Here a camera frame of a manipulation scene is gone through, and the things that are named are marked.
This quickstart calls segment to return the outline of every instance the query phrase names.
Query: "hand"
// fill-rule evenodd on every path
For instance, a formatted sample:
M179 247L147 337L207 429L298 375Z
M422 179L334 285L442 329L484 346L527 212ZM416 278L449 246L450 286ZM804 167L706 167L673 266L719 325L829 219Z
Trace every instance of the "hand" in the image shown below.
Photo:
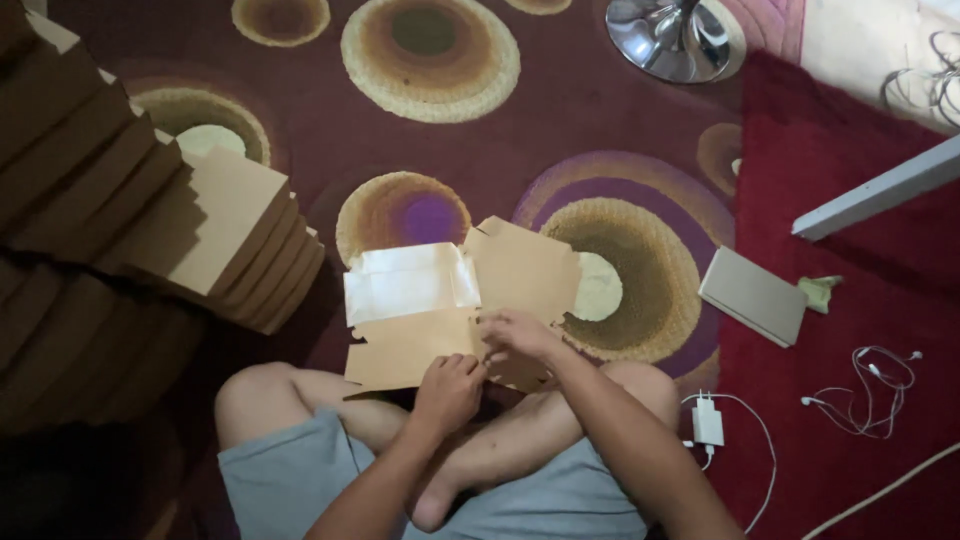
M513 309L481 315L480 339L490 348L491 362L507 359L510 353L520 353L549 364L551 356L566 348L560 337L536 317Z
M438 356L423 374L410 422L446 438L477 413L486 378L476 356Z

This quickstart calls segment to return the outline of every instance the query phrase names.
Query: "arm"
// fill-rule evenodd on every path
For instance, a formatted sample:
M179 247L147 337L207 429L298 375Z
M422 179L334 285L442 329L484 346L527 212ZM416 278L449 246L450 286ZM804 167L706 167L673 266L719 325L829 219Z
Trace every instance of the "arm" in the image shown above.
M441 356L423 375L414 410L390 447L307 531L309 540L386 539L444 439L480 406L487 368L473 356Z
M594 448L624 490L674 540L744 538L677 435L619 384L567 347L532 316L502 310L482 320L484 340L531 356L549 369Z

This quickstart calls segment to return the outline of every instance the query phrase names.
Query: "green paper scrap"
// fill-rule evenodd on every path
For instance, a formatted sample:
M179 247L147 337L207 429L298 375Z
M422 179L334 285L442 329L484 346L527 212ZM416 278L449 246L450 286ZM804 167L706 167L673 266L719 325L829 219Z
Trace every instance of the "green paper scrap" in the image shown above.
M827 304L830 301L830 290L843 281L843 276L826 276L825 278L800 278L797 288L806 294L806 306L814 311L827 314Z

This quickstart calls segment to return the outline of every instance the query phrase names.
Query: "white earphones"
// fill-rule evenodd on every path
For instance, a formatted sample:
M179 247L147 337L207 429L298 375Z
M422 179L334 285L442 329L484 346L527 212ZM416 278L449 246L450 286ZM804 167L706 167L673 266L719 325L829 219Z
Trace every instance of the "white earphones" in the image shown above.
M870 351L883 353L884 355L887 355L888 357L893 359L899 365L903 366L903 369L905 369L909 374L908 381L899 382L897 381L897 379L890 377L884 374L883 372L881 372L880 369L877 368L872 363L863 365L860 362L860 358L865 356ZM827 415L830 421L836 424L841 430L844 430L848 433L852 433L854 435L866 435L868 437L881 438L879 435L876 435L868 431L882 424L887 424L888 425L887 433L883 435L882 438L884 439L889 438L890 435L892 435L894 432L894 417L897 416L897 413L900 412L900 409L903 407L903 400L906 393L906 389L913 386L913 382L914 380L916 380L916 376L914 376L913 370L910 369L910 367L906 364L906 362L909 360L923 358L923 357L924 357L923 353L921 353L920 351L914 351L913 354L910 355L910 358L904 360L903 358L900 358L899 356L891 353L890 351L887 351L882 347L876 347L876 346L860 347L853 351L853 354L851 355L851 359L853 362L853 370L856 371L857 376L860 377L860 381L863 382L863 387L867 392L867 411L868 412L867 412L867 420L863 424L857 424L856 421L853 420L853 399L851 399L850 405L847 408L847 414L843 414L839 409L837 409L836 406L831 405L819 399L819 396L824 392L840 391L840 392L849 392L852 394L853 391L848 388L838 388L835 386L832 386L830 388L824 388L823 390L818 391L816 394L813 394L813 396L800 398L800 403L803 405L816 404L817 408L824 411L824 414ZM865 373L870 373L871 375L876 377L880 382L894 389L894 392L895 392L894 400L890 405L890 415L883 418L882 420L874 421L874 395L873 393L871 393L870 385L867 384L867 380L864 377ZM838 419L842 420L844 424L847 424L847 425L845 426L844 424L841 424L838 421Z

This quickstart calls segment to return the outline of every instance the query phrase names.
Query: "white floor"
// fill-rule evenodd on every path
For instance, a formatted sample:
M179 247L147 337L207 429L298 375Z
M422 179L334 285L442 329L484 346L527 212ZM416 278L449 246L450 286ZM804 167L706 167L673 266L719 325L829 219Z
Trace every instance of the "white floor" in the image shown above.
M907 67L943 69L929 43L930 35L939 30L960 32L960 20L918 0L806 0L801 65L820 81L879 106L880 88L891 73ZM960 37L940 36L937 42L960 58ZM900 80L908 100L889 94L897 115L913 117L947 134L960 133L942 114L925 109L929 100L923 86L929 80L919 74ZM956 96L954 103L960 106L960 81L950 95ZM950 116L960 123L960 114Z

